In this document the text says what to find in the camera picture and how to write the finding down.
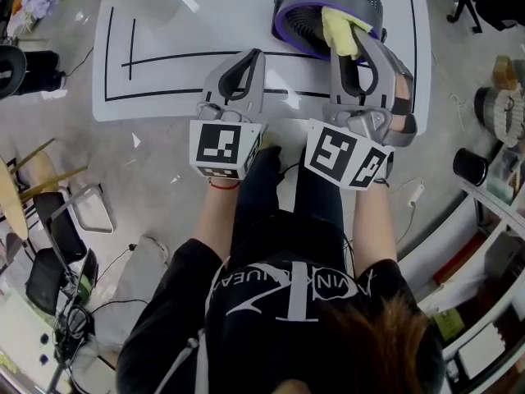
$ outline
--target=yellow sponge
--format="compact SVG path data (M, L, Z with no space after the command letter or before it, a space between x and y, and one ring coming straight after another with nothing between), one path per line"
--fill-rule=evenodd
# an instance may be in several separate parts
M331 7L322 9L322 33L328 47L331 46L333 40L339 56L351 56L355 60L359 57L359 50L350 30L350 24L358 26L367 33L372 30L369 24L341 10Z

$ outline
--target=white logo on shirt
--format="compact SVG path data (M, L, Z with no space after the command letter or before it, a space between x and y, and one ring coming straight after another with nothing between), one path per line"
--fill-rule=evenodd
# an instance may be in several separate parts
M261 308L256 306L262 300L279 291L289 288L288 311L285 317L277 317L279 321L316 322L317 318L308 317L308 306L315 300L348 299L358 293L358 288L352 279L333 268L316 268L300 261L291 262L291 272L266 263L251 264L254 270L249 272L232 273L222 279L217 287L249 282L250 280L267 280L270 276L277 286L252 296L236 307L230 309L226 315L234 312L250 310L262 314Z

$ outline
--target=black cup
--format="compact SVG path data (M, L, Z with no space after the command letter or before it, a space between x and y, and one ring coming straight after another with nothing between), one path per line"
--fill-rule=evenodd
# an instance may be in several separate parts
M480 186L489 170L489 161L470 150L461 148L454 156L452 169L457 176L461 176L475 186Z

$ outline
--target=office chair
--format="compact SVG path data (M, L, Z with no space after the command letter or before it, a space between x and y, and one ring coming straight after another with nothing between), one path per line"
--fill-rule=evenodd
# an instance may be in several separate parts
M91 286L97 279L98 263L94 252L86 249L67 210L76 199L77 196L65 201L60 192L41 193L33 198L51 248L40 250L35 255L25 293L46 314L55 314L61 289L67 297L74 299L79 295L82 276L88 278ZM70 264L86 255L84 267L76 275Z
M516 26L517 23L525 25L523 5L525 0L458 0L456 13L453 16L448 15L446 19L450 23L457 22L466 6L476 24L472 28L474 34L483 31L478 15L497 30L505 30Z

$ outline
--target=brown hair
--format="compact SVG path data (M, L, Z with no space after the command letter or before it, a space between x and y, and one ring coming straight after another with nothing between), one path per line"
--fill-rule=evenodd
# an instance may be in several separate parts
M322 307L324 321L349 352L353 392L421 393L417 355L429 319L414 314L399 296L384 302L376 317L354 308Z

